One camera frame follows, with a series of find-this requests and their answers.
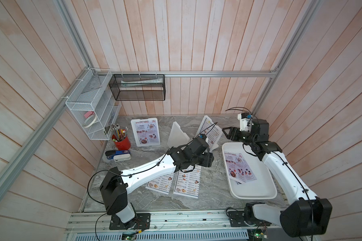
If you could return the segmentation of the black mesh wall basket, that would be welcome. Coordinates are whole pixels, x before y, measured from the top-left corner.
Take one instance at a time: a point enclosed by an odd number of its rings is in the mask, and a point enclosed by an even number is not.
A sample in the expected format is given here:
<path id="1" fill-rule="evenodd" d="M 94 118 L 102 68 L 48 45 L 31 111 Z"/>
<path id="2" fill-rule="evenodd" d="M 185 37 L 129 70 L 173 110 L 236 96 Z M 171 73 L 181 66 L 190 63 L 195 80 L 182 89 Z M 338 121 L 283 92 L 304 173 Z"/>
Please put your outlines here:
<path id="1" fill-rule="evenodd" d="M 109 88 L 117 101 L 166 100 L 166 81 L 162 74 L 113 74 Z"/>

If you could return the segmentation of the old dim sum menu sheet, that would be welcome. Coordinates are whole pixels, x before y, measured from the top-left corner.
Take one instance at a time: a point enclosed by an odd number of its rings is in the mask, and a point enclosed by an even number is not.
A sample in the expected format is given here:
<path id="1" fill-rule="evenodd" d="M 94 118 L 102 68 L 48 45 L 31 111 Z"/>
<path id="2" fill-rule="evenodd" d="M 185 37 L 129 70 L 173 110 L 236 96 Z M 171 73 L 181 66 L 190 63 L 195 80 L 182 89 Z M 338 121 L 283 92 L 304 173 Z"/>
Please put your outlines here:
<path id="1" fill-rule="evenodd" d="M 201 177 L 201 166 L 190 166 L 177 173 L 174 194 L 191 198 L 198 198 Z"/>

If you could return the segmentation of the aluminium rail base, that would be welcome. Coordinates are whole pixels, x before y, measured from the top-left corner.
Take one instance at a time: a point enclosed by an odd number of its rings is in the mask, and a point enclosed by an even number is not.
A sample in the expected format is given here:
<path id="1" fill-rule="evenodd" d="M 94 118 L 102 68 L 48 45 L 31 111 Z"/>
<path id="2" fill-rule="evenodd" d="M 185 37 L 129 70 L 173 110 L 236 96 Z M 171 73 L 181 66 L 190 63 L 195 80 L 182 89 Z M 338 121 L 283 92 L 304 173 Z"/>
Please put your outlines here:
<path id="1" fill-rule="evenodd" d="M 248 230 L 256 227 L 232 227 L 224 209 L 213 210 L 150 210 L 147 231 Z M 73 213 L 65 233 L 110 232 L 111 216 L 103 212 Z"/>

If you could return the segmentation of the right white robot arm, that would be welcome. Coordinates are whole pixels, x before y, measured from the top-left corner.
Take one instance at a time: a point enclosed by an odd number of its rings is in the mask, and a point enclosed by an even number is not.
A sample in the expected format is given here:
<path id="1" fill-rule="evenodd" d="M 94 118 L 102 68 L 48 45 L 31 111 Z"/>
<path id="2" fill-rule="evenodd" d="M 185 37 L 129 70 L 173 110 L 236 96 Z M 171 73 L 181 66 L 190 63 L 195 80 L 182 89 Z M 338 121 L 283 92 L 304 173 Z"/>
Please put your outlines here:
<path id="1" fill-rule="evenodd" d="M 269 141 L 269 124 L 266 120 L 241 117 L 240 127 L 223 128 L 227 139 L 249 146 L 251 155 L 263 162 L 282 187 L 289 206 L 286 209 L 261 202 L 247 203 L 244 221 L 248 225 L 268 222 L 280 226 L 292 237 L 317 236 L 326 233 L 332 204 L 319 198 L 288 163 L 282 149 Z"/>

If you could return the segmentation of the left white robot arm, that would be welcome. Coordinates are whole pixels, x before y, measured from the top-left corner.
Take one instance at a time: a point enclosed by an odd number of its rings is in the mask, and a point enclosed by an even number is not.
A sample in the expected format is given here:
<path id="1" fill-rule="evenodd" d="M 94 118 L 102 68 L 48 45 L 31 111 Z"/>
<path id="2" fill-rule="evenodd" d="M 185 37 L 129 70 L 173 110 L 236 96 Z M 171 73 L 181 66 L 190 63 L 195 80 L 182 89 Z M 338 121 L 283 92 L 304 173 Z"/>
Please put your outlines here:
<path id="1" fill-rule="evenodd" d="M 114 224 L 120 223 L 125 229 L 131 229 L 139 221 L 134 207 L 128 202 L 128 194 L 158 177 L 179 171 L 189 173 L 197 165 L 211 167 L 213 161 L 207 136 L 199 134 L 187 144 L 171 147 L 158 159 L 139 167 L 122 171 L 112 168 L 100 185 L 106 213 L 116 218 Z"/>

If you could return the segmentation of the pink menu sheet in tray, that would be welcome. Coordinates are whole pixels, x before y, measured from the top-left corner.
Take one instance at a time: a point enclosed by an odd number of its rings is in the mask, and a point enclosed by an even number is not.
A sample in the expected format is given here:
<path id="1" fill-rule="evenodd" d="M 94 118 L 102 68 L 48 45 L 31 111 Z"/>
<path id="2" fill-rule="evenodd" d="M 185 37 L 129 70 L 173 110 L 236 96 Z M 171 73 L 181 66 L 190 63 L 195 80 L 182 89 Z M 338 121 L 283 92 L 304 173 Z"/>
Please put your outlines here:
<path id="1" fill-rule="evenodd" d="M 224 152 L 224 159 L 226 172 L 230 179 L 241 184 L 257 180 L 242 154 Z"/>

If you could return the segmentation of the white tape roll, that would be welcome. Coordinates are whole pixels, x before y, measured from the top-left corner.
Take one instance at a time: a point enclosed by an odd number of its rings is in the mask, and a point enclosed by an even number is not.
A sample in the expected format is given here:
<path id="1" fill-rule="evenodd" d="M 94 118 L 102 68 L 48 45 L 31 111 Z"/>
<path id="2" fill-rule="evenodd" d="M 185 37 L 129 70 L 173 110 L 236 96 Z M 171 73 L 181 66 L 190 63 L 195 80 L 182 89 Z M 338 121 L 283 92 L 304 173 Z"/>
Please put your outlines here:
<path id="1" fill-rule="evenodd" d="M 88 117 L 85 119 L 85 121 L 84 121 L 84 123 L 83 123 L 83 127 L 84 127 L 85 129 L 91 127 L 91 126 L 97 121 L 97 119 L 98 119 L 97 116 L 93 113 L 92 115 L 88 116 Z"/>

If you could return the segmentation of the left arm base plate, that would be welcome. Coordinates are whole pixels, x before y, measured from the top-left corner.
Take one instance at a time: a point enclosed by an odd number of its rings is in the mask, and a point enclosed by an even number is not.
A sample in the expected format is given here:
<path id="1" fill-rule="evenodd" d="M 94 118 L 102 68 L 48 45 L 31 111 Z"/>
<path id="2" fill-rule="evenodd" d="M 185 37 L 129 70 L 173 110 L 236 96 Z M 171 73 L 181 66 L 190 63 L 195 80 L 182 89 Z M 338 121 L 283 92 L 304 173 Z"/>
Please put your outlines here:
<path id="1" fill-rule="evenodd" d="M 135 218 L 128 221 L 127 223 L 123 223 L 116 214 L 113 214 L 111 216 L 109 229 L 144 231 L 150 228 L 150 220 L 150 213 L 138 213 Z"/>

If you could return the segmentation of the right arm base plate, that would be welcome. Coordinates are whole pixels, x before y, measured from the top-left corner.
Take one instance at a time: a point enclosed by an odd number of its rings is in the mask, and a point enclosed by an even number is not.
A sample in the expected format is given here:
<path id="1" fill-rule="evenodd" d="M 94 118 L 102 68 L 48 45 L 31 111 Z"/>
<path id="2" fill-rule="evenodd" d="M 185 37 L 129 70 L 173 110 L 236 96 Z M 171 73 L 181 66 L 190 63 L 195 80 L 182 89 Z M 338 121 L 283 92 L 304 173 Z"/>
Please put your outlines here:
<path id="1" fill-rule="evenodd" d="M 247 221 L 245 219 L 245 214 L 243 211 L 238 211 L 236 209 L 233 208 L 228 208 L 225 211 L 227 217 L 229 218 L 230 221 L 230 226 L 232 228 L 239 228 L 239 227 L 269 227 L 271 225 L 271 223 L 269 222 L 265 222 L 265 221 Z"/>

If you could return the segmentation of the red pencil cup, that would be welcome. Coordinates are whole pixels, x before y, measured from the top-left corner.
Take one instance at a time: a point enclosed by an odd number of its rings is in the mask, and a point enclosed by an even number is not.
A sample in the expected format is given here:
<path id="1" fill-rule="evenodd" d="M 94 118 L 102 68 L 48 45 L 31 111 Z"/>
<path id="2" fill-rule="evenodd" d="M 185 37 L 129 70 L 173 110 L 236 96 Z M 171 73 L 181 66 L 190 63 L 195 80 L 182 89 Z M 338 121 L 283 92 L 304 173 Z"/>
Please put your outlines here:
<path id="1" fill-rule="evenodd" d="M 119 125 L 111 125 L 112 141 L 119 151 L 128 151 L 131 148 L 131 143 L 127 137 L 127 128 L 121 128 Z"/>

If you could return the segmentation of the white plastic tray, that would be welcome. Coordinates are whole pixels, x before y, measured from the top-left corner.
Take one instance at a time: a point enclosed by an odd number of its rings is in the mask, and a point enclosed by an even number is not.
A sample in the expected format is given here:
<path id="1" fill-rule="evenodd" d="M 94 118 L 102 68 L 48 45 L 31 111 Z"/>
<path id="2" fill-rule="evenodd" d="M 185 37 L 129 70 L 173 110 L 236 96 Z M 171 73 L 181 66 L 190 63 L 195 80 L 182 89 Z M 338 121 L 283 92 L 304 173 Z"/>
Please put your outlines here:
<path id="1" fill-rule="evenodd" d="M 269 169 L 250 146 L 240 142 L 222 145 L 222 157 L 230 194 L 237 199 L 268 200 L 277 196 Z"/>

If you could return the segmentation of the blue white stapler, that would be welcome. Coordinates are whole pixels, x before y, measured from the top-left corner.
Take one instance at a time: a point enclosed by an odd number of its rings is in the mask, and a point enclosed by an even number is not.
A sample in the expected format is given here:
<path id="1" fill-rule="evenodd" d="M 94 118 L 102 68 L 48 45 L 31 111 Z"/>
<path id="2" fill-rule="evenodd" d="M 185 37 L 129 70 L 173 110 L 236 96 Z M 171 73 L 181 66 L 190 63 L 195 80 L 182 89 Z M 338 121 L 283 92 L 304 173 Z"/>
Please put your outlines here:
<path id="1" fill-rule="evenodd" d="M 108 160 L 114 160 L 116 162 L 127 161 L 131 159 L 130 151 L 106 151 L 105 156 Z"/>

